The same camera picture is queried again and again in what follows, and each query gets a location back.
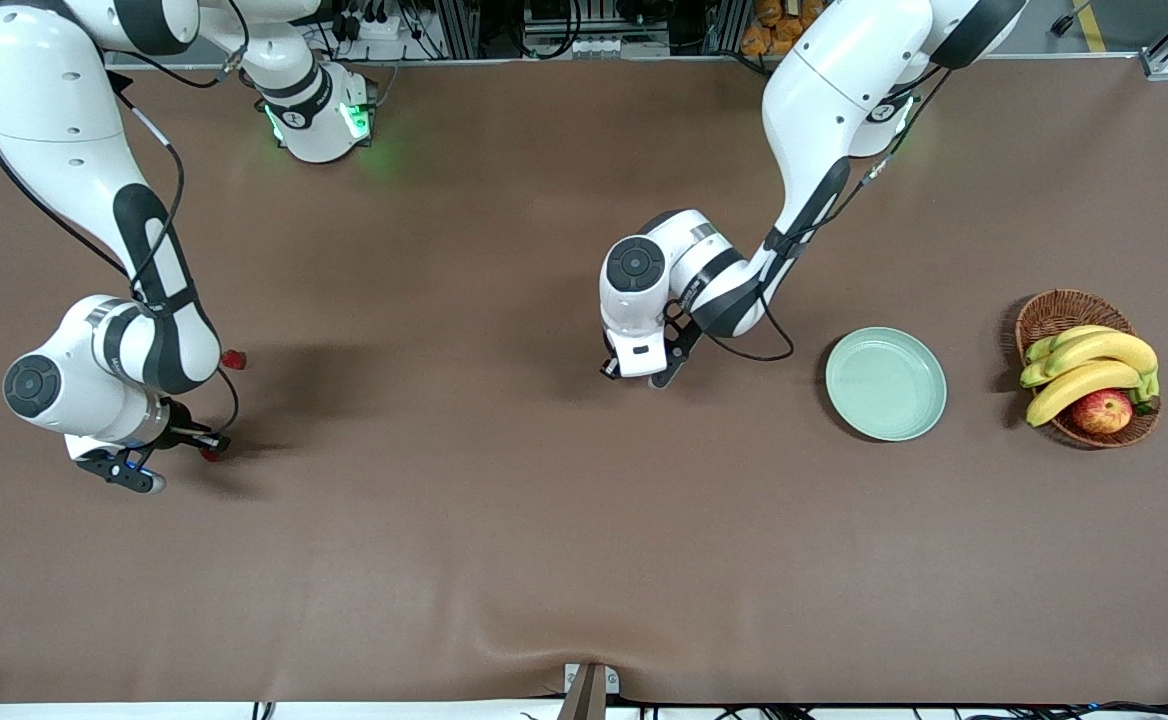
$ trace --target cable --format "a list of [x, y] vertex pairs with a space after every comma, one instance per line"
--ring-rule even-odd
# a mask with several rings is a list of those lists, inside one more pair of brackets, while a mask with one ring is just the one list
[[322, 23], [311, 23], [311, 27], [317, 27], [318, 32], [322, 33], [322, 46], [325, 47], [325, 53], [327, 53], [327, 58], [334, 60], [335, 53], [331, 47], [331, 37], [327, 35], [327, 27]]
[[121, 263], [118, 263], [117, 259], [110, 258], [107, 252], [100, 250], [100, 248], [96, 245], [95, 242], [91, 242], [86, 240], [85, 236], [82, 236], [82, 233], [76, 231], [76, 229], [74, 229], [71, 224], [64, 222], [64, 219], [61, 219], [57, 213], [48, 208], [48, 206], [46, 206], [46, 202], [41, 201], [36, 195], [34, 195], [34, 193], [32, 193], [32, 191], [28, 191], [28, 187], [26, 186], [26, 184], [23, 184], [22, 179], [20, 179], [16, 172], [14, 172], [14, 169], [11, 168], [11, 165], [7, 164], [7, 160], [5, 160], [5, 158], [2, 157], [2, 152], [0, 152], [0, 168], [2, 168], [2, 173], [5, 173], [7, 178], [11, 178], [11, 181], [14, 182], [14, 186], [16, 186], [18, 189], [21, 193], [23, 193], [23, 196], [26, 196], [28, 201], [35, 205], [37, 209], [42, 210], [47, 217], [54, 220], [55, 224], [60, 226], [60, 229], [63, 229], [63, 231], [67, 231], [69, 236], [72, 236], [72, 240], [81, 242], [82, 247], [85, 247], [85, 249], [93, 252], [96, 258], [103, 259], [105, 261], [105, 263], [109, 263], [109, 265], [112, 266], [114, 270], [117, 270], [118, 274], [121, 274], [123, 278], [130, 277], [130, 275], [126, 274], [126, 268], [123, 268]]
[[185, 83], [187, 86], [195, 86], [199, 88], [199, 90], [206, 90], [206, 88], [208, 86], [216, 86], [220, 83], [224, 82], [224, 78], [228, 77], [229, 72], [232, 72], [232, 70], [237, 69], [237, 64], [239, 64], [242, 58], [246, 56], [246, 46], [251, 44], [251, 29], [250, 27], [246, 27], [246, 18], [245, 15], [242, 15], [242, 9], [238, 8], [237, 1], [228, 0], [228, 5], [231, 6], [232, 13], [237, 15], [238, 25], [242, 26], [242, 46], [238, 47], [237, 50], [232, 50], [232, 53], [228, 54], [227, 58], [224, 58], [224, 64], [218, 69], [218, 72], [215, 72], [215, 77], [209, 82], [196, 82], [195, 79], [188, 79], [183, 77], [182, 74], [174, 72], [174, 70], [172, 70], [171, 68], [165, 67], [162, 63], [159, 63], [159, 61], [150, 58], [148, 55], [131, 53], [131, 50], [121, 50], [121, 54], [130, 55], [132, 56], [132, 58], [140, 60], [142, 63], [150, 64], [155, 69], [162, 70], [162, 72], [167, 74], [168, 77], [178, 79]]
[[909, 92], [912, 92], [913, 90], [917, 90], [918, 86], [922, 86], [923, 82], [926, 82], [926, 81], [931, 79], [932, 77], [934, 77], [936, 72], [939, 72], [940, 70], [941, 70], [940, 65], [936, 65], [936, 67], [931, 68], [925, 74], [923, 74], [922, 77], [915, 79], [913, 82], [908, 83], [908, 85], [904, 85], [904, 86], [899, 88], [898, 91], [892, 92], [892, 94], [888, 95], [887, 97], [882, 97], [882, 99], [878, 101], [877, 104], [881, 105], [881, 104], [885, 104], [885, 102], [895, 102], [895, 101], [901, 99], [901, 97], [904, 97], [905, 95], [909, 95]]
[[753, 70], [753, 72], [759, 74], [762, 77], [771, 77], [771, 74], [773, 72], [773, 70], [766, 68], [766, 63], [763, 63], [762, 55], [757, 56], [757, 63], [749, 60], [748, 56], [736, 53], [735, 50], [712, 50], [712, 55], [722, 55], [725, 56], [725, 58], [736, 58], [745, 68]]
[[523, 41], [521, 41], [521, 39], [517, 37], [516, 33], [517, 28], [521, 29], [526, 28], [526, 22], [523, 19], [516, 18], [516, 15], [514, 15], [514, 11], [520, 5], [521, 0], [508, 0], [508, 4], [505, 6], [505, 29], [506, 29], [506, 35], [508, 36], [508, 41], [512, 42], [512, 46], [516, 47], [517, 51], [521, 53], [521, 56], [523, 56], [523, 58], [533, 58], [533, 60], [557, 58], [557, 56], [561, 56], [562, 54], [565, 54], [566, 50], [570, 50], [571, 47], [575, 46], [576, 40], [579, 40], [580, 29], [584, 29], [584, 12], [580, 9], [580, 0], [571, 0], [571, 6], [572, 8], [575, 8], [575, 28], [571, 29], [571, 18], [570, 15], [566, 15], [566, 36], [562, 39], [562, 44], [557, 46], [557, 50], [552, 50], [552, 53], [549, 53], [547, 55], [540, 55], [537, 50], [526, 49]]
[[158, 231], [158, 240], [153, 243], [153, 247], [150, 248], [148, 254], [144, 256], [144, 261], [141, 261], [139, 265], [135, 265], [135, 275], [132, 275], [131, 277], [131, 292], [134, 293], [137, 292], [137, 290], [139, 290], [138, 286], [141, 275], [144, 275], [145, 270], [148, 270], [150, 265], [153, 264], [153, 259], [158, 255], [158, 250], [160, 249], [160, 247], [162, 247], [164, 242], [167, 240], [168, 234], [171, 234], [171, 223], [174, 222], [174, 219], [176, 219], [176, 213], [180, 212], [180, 201], [183, 199], [185, 172], [183, 172], [183, 160], [180, 159], [180, 152], [176, 152], [176, 147], [174, 147], [174, 145], [172, 145], [172, 143], [167, 140], [167, 136], [165, 136], [162, 131], [160, 131], [160, 129], [158, 129], [158, 126], [153, 124], [153, 120], [151, 120], [150, 117], [144, 113], [144, 110], [135, 108], [135, 104], [132, 104], [131, 101], [127, 101], [126, 96], [121, 95], [121, 92], [119, 92], [117, 96], [119, 97], [119, 99], [121, 99], [123, 105], [126, 105], [127, 108], [131, 109], [132, 113], [135, 113], [135, 118], [140, 118], [140, 123], [144, 123], [144, 126], [146, 129], [150, 129], [150, 132], [153, 133], [153, 137], [158, 138], [158, 141], [160, 141], [162, 146], [167, 148], [167, 152], [169, 152], [171, 158], [174, 159], [174, 161], [176, 161], [176, 195], [171, 201], [171, 210], [167, 212], [167, 219], [162, 222], [162, 229]]
[[[908, 124], [905, 124], [903, 131], [901, 131], [899, 137], [895, 138], [895, 144], [891, 146], [890, 151], [887, 152], [885, 158], [882, 158], [881, 161], [875, 164], [871, 168], [868, 169], [867, 173], [864, 173], [864, 176], [861, 178], [860, 181], [855, 184], [855, 187], [853, 187], [851, 191], [848, 193], [848, 195], [846, 195], [846, 200], [841, 201], [840, 205], [837, 205], [837, 208], [834, 209], [834, 212], [828, 213], [827, 217], [820, 220], [820, 222], [806, 224], [804, 228], [799, 228], [798, 231], [790, 233], [791, 238], [800, 238], [807, 236], [807, 234], [816, 231], [816, 229], [820, 229], [827, 226], [828, 223], [834, 222], [834, 220], [837, 219], [837, 215], [841, 215], [841, 212], [846, 209], [847, 205], [850, 205], [850, 201], [858, 195], [858, 192], [862, 191], [864, 186], [867, 186], [874, 179], [876, 179], [877, 175], [881, 174], [881, 172], [887, 167], [887, 164], [890, 162], [891, 158], [895, 157], [895, 152], [901, 148], [901, 145], [903, 145], [904, 143], [904, 138], [908, 138], [909, 131], [912, 131], [913, 124], [917, 123], [918, 118], [922, 118], [922, 113], [924, 110], [926, 110], [926, 105], [930, 105], [931, 101], [936, 98], [937, 92], [940, 92], [940, 88], [944, 86], [945, 82], [948, 82], [951, 74], [953, 74], [953, 70], [951, 69], [946, 70], [944, 76], [940, 77], [940, 82], [937, 82], [936, 86], [931, 88], [931, 92], [927, 94], [926, 99], [922, 101], [922, 104], [918, 105], [917, 113], [913, 115], [912, 118], [909, 118]], [[784, 261], [785, 259], [777, 258], [776, 261], [772, 261], [770, 268], [779, 266], [781, 263], [784, 263]], [[736, 349], [735, 347], [731, 347], [725, 342], [722, 342], [721, 340], [718, 340], [718, 338], [712, 337], [711, 334], [708, 334], [705, 332], [704, 334], [708, 337], [708, 340], [715, 342], [717, 347], [721, 347], [722, 349], [730, 352], [731, 355], [743, 356], [743, 359], [753, 360], [757, 364], [774, 364], [777, 360], [785, 360], [788, 359], [788, 356], [793, 356], [793, 352], [795, 349], [793, 344], [793, 338], [790, 337], [788, 332], [785, 332], [785, 328], [780, 325], [779, 320], [777, 320], [776, 316], [771, 313], [771, 304], [770, 302], [766, 302], [766, 286], [771, 283], [772, 278], [762, 278], [758, 281], [757, 299], [758, 302], [762, 302], [763, 313], [766, 313], [766, 318], [771, 321], [772, 327], [776, 328], [776, 333], [779, 333], [780, 338], [784, 338], [785, 345], [788, 345], [788, 349], [781, 352], [780, 355], [752, 355], [748, 354], [748, 352]], [[966, 716], [964, 720], [1014, 720], [1014, 719], [1006, 719], [1006, 716]], [[1050, 720], [1064, 720], [1064, 719], [1059, 719], [1058, 716], [1052, 716], [1052, 719]]]
[[953, 70], [945, 70], [943, 76], [940, 76], [940, 82], [937, 82], [936, 86], [931, 88], [931, 92], [926, 95], [926, 99], [922, 101], [922, 104], [917, 106], [917, 113], [913, 113], [913, 117], [909, 118], [909, 123], [904, 126], [903, 131], [901, 131], [901, 136], [895, 138], [895, 145], [891, 147], [891, 151], [887, 152], [885, 159], [882, 159], [882, 167], [885, 168], [887, 161], [890, 161], [890, 159], [895, 157], [895, 151], [899, 150], [901, 145], [904, 145], [904, 138], [908, 137], [909, 132], [913, 131], [913, 125], [917, 123], [918, 118], [922, 118], [922, 113], [926, 111], [926, 105], [930, 105], [931, 101], [936, 99], [936, 96], [940, 92], [940, 88], [944, 86], [944, 83], [950, 82], [951, 76], [953, 76]]
[[388, 85], [384, 86], [384, 94], [380, 97], [375, 97], [375, 109], [381, 109], [384, 106], [384, 102], [388, 102], [388, 95], [392, 91], [392, 85], [397, 83], [397, 72], [402, 70], [402, 60], [406, 58], [406, 49], [402, 49], [402, 58], [397, 60], [397, 64], [392, 65], [392, 77], [388, 78]]
[[[215, 432], [210, 432], [213, 436], [220, 436], [221, 434], [227, 432], [228, 428], [232, 427], [232, 423], [236, 423], [237, 413], [242, 409], [242, 401], [237, 397], [237, 387], [232, 386], [232, 381], [231, 379], [228, 379], [228, 373], [224, 372], [224, 368], [220, 366], [220, 368], [215, 368], [215, 373], [217, 373], [220, 378], [224, 379], [224, 385], [228, 386], [228, 395], [232, 396], [232, 413], [228, 415], [228, 420], [224, 420], [223, 425], [218, 425], [218, 428], [215, 428]], [[273, 715], [273, 707], [277, 702], [264, 702], [264, 716], [262, 716], [260, 720], [269, 720], [269, 718]]]
[[766, 296], [764, 296], [762, 292], [763, 288], [765, 288], [764, 284], [758, 283], [757, 299], [758, 302], [762, 302], [762, 311], [763, 313], [766, 313], [766, 318], [771, 320], [771, 327], [776, 328], [777, 333], [780, 333], [780, 338], [784, 338], [784, 342], [786, 346], [788, 346], [788, 349], [785, 349], [779, 355], [750, 355], [748, 354], [748, 352], [744, 352], [743, 349], [735, 349], [735, 347], [731, 347], [725, 342], [717, 340], [716, 337], [712, 337], [707, 332], [704, 333], [704, 335], [708, 338], [708, 340], [715, 342], [717, 347], [721, 347], [725, 352], [730, 352], [731, 355], [743, 356], [743, 359], [745, 360], [753, 360], [755, 364], [777, 364], [777, 361], [788, 360], [790, 356], [793, 356], [794, 352], [797, 351], [797, 347], [793, 345], [793, 338], [790, 337], [790, 333], [784, 332], [784, 328], [781, 327], [780, 323], [777, 321], [776, 316], [771, 314], [771, 304], [770, 302], [766, 302]]
[[[406, 18], [406, 4], [410, 4], [410, 18]], [[402, 16], [406, 20], [406, 23], [409, 26], [413, 26], [411, 27], [411, 37], [415, 37], [415, 43], [420, 47], [420, 50], [423, 50], [425, 55], [427, 55], [427, 58], [444, 58], [442, 49], [434, 44], [433, 36], [429, 35], [427, 27], [424, 25], [424, 20], [420, 19], [419, 5], [416, 5], [415, 0], [404, 0], [402, 4], [398, 4], [398, 8], [402, 9]], [[424, 46], [424, 40], [420, 39], [427, 40], [427, 46]]]

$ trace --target fruit basket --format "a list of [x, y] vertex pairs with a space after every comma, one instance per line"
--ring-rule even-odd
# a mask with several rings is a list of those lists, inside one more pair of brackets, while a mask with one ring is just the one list
[[[1100, 296], [1079, 290], [1050, 290], [1029, 299], [1015, 319], [1015, 347], [1018, 348], [1020, 362], [1028, 366], [1024, 354], [1033, 342], [1077, 325], [1106, 325], [1115, 331], [1138, 335], [1127, 318]], [[1037, 388], [1033, 388], [1033, 395], [1037, 395]], [[1148, 437], [1148, 432], [1157, 427], [1159, 418], [1161, 404], [1156, 402], [1150, 411], [1134, 416], [1127, 427], [1105, 436], [1086, 432], [1073, 423], [1068, 413], [1056, 415], [1050, 424], [1083, 446], [1131, 446]]]

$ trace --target banana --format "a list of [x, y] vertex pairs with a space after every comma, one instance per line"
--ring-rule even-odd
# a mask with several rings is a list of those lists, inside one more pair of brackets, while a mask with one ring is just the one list
[[1059, 334], [1044, 337], [1042, 340], [1029, 345], [1024, 355], [1028, 356], [1029, 364], [1036, 364], [1036, 361], [1050, 355], [1052, 349], [1064, 345], [1064, 342], [1073, 340], [1076, 337], [1084, 337], [1097, 332], [1115, 333], [1118, 331], [1105, 327], [1105, 325], [1077, 325], [1076, 328], [1068, 328], [1068, 331], [1061, 332]]
[[[1084, 368], [1086, 365], [1099, 364], [1099, 360], [1084, 360], [1078, 364], [1078, 368]], [[1038, 360], [1036, 364], [1029, 364], [1023, 373], [1018, 374], [1018, 386], [1020, 387], [1037, 387], [1044, 386], [1051, 382], [1050, 375], [1047, 374], [1047, 360]]]
[[1140, 385], [1131, 392], [1131, 396], [1136, 403], [1148, 402], [1156, 395], [1161, 395], [1161, 383], [1157, 381], [1156, 371], [1140, 375]]
[[1082, 365], [1083, 360], [1113, 356], [1131, 365], [1136, 373], [1147, 375], [1157, 369], [1157, 354], [1146, 341], [1127, 333], [1091, 333], [1076, 337], [1051, 351], [1047, 358], [1047, 374], [1058, 378]]
[[1059, 374], [1041, 393], [1037, 393], [1037, 397], [1033, 399], [1028, 406], [1028, 424], [1036, 428], [1049, 423], [1055, 415], [1059, 415], [1078, 397], [1090, 395], [1097, 389], [1133, 388], [1140, 383], [1140, 373], [1136, 373], [1131, 365], [1120, 364], [1118, 360], [1100, 360], [1097, 364], [1072, 368], [1068, 373]]

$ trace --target apple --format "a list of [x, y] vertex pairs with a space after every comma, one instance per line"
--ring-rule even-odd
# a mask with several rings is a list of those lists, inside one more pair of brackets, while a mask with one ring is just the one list
[[1120, 389], [1097, 389], [1073, 403], [1073, 422], [1086, 432], [1106, 436], [1127, 427], [1134, 415], [1127, 393]]

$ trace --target light green plate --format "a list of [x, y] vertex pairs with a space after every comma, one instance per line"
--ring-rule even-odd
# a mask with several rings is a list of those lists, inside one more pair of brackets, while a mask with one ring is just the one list
[[868, 437], [905, 441], [936, 427], [950, 388], [940, 361], [896, 328], [858, 328], [832, 348], [828, 399]]

